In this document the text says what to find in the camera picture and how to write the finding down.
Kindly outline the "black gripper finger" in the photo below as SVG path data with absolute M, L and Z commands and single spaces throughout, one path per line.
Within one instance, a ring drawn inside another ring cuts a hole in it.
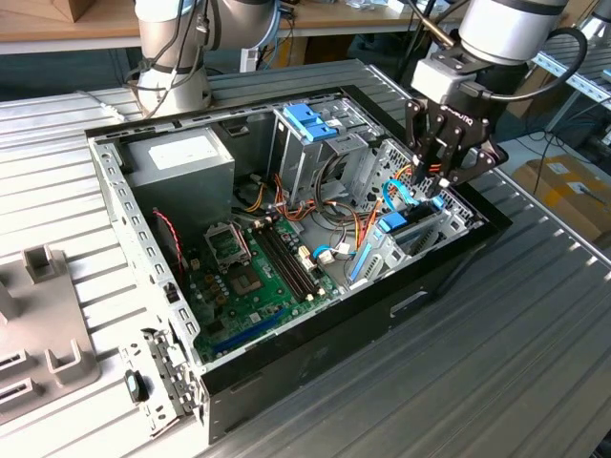
M 508 160 L 507 152 L 492 138 L 477 147 L 460 147 L 452 152 L 447 147 L 438 172 L 438 185 L 448 188 L 471 181 Z
M 448 184 L 444 160 L 437 164 L 440 133 L 448 120 L 449 106 L 429 99 L 412 98 L 405 104 L 405 142 L 412 152 L 411 184 L 431 177 L 434 184 Z

